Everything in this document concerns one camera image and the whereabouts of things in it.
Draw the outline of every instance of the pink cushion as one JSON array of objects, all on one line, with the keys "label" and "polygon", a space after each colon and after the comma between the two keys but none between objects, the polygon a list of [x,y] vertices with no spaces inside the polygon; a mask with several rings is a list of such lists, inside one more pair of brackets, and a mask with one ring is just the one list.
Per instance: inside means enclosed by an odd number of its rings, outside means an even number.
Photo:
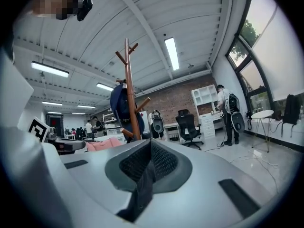
[{"label": "pink cushion", "polygon": [[86,147],[88,151],[96,151],[94,146],[89,142],[86,142]]},{"label": "pink cushion", "polygon": [[122,145],[120,143],[120,141],[115,137],[109,138],[109,139],[107,139],[105,141],[102,141],[102,142],[92,142],[92,143],[87,142],[87,144],[88,144],[87,145],[88,151],[106,150],[106,149],[109,149],[109,148],[113,148],[113,147],[117,147],[117,146]]}]

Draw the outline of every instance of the ceiling light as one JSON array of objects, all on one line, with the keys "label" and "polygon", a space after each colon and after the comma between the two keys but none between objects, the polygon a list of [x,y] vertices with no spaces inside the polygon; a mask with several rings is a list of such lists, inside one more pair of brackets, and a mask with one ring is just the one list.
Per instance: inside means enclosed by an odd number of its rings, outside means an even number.
[{"label": "ceiling light", "polygon": [[46,102],[46,101],[43,101],[42,103],[43,104],[49,104],[49,105],[62,105],[60,103],[53,103],[53,102]]},{"label": "ceiling light", "polygon": [[111,88],[111,87],[109,87],[109,86],[102,85],[101,83],[98,83],[98,84],[96,85],[96,87],[99,87],[99,88],[102,88],[102,89],[106,89],[106,90],[109,90],[109,91],[114,90],[113,88]]},{"label": "ceiling light", "polygon": [[174,38],[169,38],[165,40],[166,46],[167,46],[167,50],[169,52],[169,56],[170,56],[170,60],[171,60],[171,64],[173,67],[173,70],[179,69],[179,60],[177,58],[177,52],[176,52],[176,47],[175,47],[175,42],[174,42]]},{"label": "ceiling light", "polygon": [[47,112],[47,113],[51,113],[51,114],[62,114],[61,112]]},{"label": "ceiling light", "polygon": [[78,107],[91,108],[91,109],[95,108],[95,106],[86,106],[86,105],[78,105]]},{"label": "ceiling light", "polygon": [[56,75],[59,75],[59,76],[65,77],[65,78],[67,78],[68,74],[69,74],[69,72],[67,72],[67,71],[60,70],[58,68],[48,66],[48,65],[45,65],[45,64],[42,64],[39,62],[35,62],[35,61],[32,61],[32,68],[38,69],[38,70],[41,70],[41,71],[44,71],[47,73],[56,74]]}]

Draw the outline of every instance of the ceiling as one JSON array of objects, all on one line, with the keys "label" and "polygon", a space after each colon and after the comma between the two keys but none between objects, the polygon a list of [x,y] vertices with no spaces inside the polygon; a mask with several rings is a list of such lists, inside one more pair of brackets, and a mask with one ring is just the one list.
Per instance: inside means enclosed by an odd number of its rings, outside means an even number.
[{"label": "ceiling", "polygon": [[[14,26],[15,65],[33,86],[31,101],[59,102],[46,110],[94,113],[109,105],[110,91],[124,79],[124,39],[139,46],[131,55],[136,92],[204,71],[225,35],[232,0],[93,0],[86,18],[28,15]],[[174,37],[180,68],[173,71],[164,40]],[[31,68],[39,61],[69,72],[68,78]],[[96,106],[79,110],[77,105]]]}]

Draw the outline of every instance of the coat rack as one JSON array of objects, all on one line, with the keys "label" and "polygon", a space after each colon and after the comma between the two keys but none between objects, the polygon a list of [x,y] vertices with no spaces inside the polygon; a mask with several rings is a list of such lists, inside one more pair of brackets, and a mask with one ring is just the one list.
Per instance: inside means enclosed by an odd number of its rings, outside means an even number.
[{"label": "coat rack", "polygon": [[131,64],[130,64],[130,54],[134,52],[134,50],[137,48],[138,43],[136,43],[133,47],[129,46],[129,40],[126,38],[124,40],[124,57],[116,51],[116,55],[119,57],[119,59],[123,62],[124,68],[125,68],[125,78],[127,82],[127,95],[128,95],[128,105],[129,105],[129,112],[130,112],[130,119],[131,119],[131,126],[133,133],[122,128],[120,131],[131,137],[131,138],[136,138],[136,140],[141,139],[140,131],[139,131],[139,126],[138,126],[138,121],[136,114],[140,112],[140,110],[148,104],[148,102],[151,100],[149,97],[147,97],[144,102],[142,102],[139,107],[135,108],[135,96],[134,96],[134,90],[133,90],[133,83],[132,83],[132,73],[131,73]]}]

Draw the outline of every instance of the floor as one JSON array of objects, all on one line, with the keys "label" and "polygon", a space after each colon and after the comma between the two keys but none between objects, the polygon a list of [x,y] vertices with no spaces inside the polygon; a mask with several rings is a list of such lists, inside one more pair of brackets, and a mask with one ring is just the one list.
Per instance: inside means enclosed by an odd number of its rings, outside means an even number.
[{"label": "floor", "polygon": [[[224,131],[218,131],[215,138],[204,141],[203,145],[198,145],[202,151],[218,148],[217,143],[223,142],[224,134]],[[225,145],[220,149],[208,152],[231,162],[256,179],[274,196],[281,192],[285,185],[288,185],[303,155],[272,142],[269,145],[270,152],[267,153],[265,140],[255,138],[255,145],[261,144],[254,148],[251,148],[252,141],[253,136],[243,133],[240,135],[238,145]]]}]

